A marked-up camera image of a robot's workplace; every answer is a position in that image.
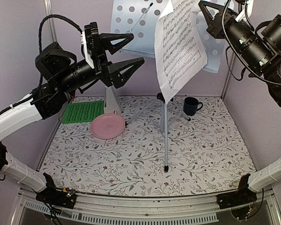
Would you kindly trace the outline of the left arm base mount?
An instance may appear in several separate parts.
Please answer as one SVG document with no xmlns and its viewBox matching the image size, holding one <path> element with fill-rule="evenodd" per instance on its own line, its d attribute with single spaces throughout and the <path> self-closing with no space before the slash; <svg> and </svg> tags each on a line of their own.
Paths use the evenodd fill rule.
<svg viewBox="0 0 281 225">
<path fill-rule="evenodd" d="M 76 203 L 76 190 L 70 188 L 58 189 L 52 177 L 43 173 L 46 180 L 46 187 L 43 191 L 36 193 L 36 200 L 48 205 L 60 206 L 73 209 Z"/>
</svg>

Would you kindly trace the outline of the light blue music stand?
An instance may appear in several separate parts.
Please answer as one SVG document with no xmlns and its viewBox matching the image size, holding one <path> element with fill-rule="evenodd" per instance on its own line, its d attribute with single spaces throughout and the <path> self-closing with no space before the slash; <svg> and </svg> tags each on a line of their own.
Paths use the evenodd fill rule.
<svg viewBox="0 0 281 225">
<path fill-rule="evenodd" d="M 168 0 L 116 0 L 113 2 L 111 31 L 116 33 L 125 31 L 135 35 L 135 40 L 123 47 L 122 51 L 155 59 L 155 26 L 167 2 Z M 201 10 L 197 14 L 196 26 L 207 54 L 207 64 L 201 70 L 218 73 L 224 44 L 211 38 L 207 33 L 207 23 Z M 163 107 L 160 129 L 166 134 L 168 132 L 168 104 L 165 103 L 161 91 L 158 99 L 161 100 Z"/>
</svg>

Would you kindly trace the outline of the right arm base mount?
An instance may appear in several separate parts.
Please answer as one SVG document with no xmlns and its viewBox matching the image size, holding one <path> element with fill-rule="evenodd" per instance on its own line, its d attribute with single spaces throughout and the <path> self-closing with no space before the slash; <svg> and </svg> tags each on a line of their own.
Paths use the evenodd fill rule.
<svg viewBox="0 0 281 225">
<path fill-rule="evenodd" d="M 216 201 L 220 209 L 253 203 L 257 200 L 256 192 L 253 192 L 248 188 L 249 177 L 250 174 L 241 177 L 236 191 L 219 194 L 216 196 Z"/>
</svg>

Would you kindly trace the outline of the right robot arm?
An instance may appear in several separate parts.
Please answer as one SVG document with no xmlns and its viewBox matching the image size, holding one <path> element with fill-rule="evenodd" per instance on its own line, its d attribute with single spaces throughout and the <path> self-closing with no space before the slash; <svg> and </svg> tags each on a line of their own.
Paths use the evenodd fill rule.
<svg viewBox="0 0 281 225">
<path fill-rule="evenodd" d="M 270 96 L 281 107 L 281 15 L 253 28 L 249 14 L 253 2 L 239 0 L 239 12 L 201 0 L 207 32 L 215 39 L 224 39 L 244 65 L 244 70 L 267 84 Z"/>
</svg>

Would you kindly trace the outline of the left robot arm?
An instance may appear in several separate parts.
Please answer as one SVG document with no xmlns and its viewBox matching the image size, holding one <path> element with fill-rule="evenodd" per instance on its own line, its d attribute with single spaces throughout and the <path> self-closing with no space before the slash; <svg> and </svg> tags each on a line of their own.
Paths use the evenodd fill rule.
<svg viewBox="0 0 281 225">
<path fill-rule="evenodd" d="M 78 61 L 57 42 L 42 49 L 36 67 L 45 78 L 30 94 L 0 112 L 0 173 L 30 187 L 49 203 L 57 203 L 60 194 L 71 197 L 70 190 L 60 191 L 52 177 L 39 173 L 14 158 L 2 140 L 19 129 L 57 114 L 76 90 L 84 91 L 92 81 L 100 80 L 106 87 L 122 87 L 144 63 L 143 58 L 112 63 L 106 53 L 116 53 L 133 40 L 133 34 L 81 34 L 85 58 Z"/>
</svg>

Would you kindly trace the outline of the white sheet music page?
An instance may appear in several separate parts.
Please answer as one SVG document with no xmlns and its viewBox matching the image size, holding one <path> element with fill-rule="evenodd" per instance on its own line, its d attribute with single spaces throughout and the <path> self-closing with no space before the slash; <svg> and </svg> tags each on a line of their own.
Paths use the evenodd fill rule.
<svg viewBox="0 0 281 225">
<path fill-rule="evenodd" d="M 170 0 L 155 26 L 155 64 L 160 91 L 169 101 L 207 64 L 196 26 L 197 0 Z"/>
</svg>

